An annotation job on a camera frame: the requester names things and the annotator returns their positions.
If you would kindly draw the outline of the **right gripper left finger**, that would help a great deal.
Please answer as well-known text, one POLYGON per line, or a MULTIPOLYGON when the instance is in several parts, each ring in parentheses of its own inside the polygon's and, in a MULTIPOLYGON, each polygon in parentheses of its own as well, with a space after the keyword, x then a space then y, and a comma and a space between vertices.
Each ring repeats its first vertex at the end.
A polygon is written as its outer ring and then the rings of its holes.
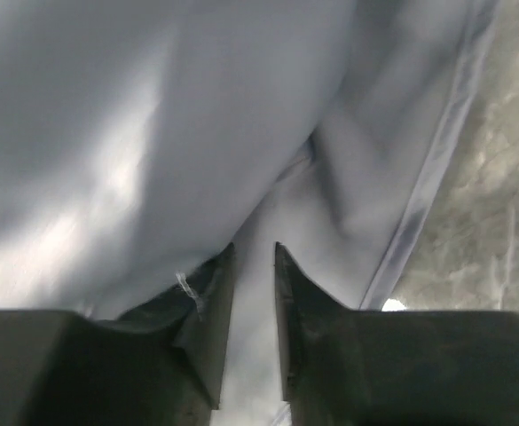
POLYGON ((207 425, 234 290, 228 246, 115 320, 0 311, 0 425, 207 425))

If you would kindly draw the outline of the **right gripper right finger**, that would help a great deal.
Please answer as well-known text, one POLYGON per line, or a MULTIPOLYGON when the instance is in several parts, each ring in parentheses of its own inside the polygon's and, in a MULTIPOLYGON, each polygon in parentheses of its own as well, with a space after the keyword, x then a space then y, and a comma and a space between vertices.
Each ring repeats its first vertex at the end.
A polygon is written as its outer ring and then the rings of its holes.
POLYGON ((519 425, 519 314, 357 311, 274 250, 295 425, 519 425))

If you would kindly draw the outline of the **grey pillowcase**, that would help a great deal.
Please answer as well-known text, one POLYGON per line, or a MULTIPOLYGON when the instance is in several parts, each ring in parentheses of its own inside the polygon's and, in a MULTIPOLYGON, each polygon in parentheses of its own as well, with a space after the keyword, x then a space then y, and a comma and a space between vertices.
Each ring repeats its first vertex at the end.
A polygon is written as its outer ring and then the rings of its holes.
POLYGON ((0 309, 113 320, 234 244, 215 425, 285 413, 276 243, 347 306, 395 287, 495 1, 0 1, 0 309))

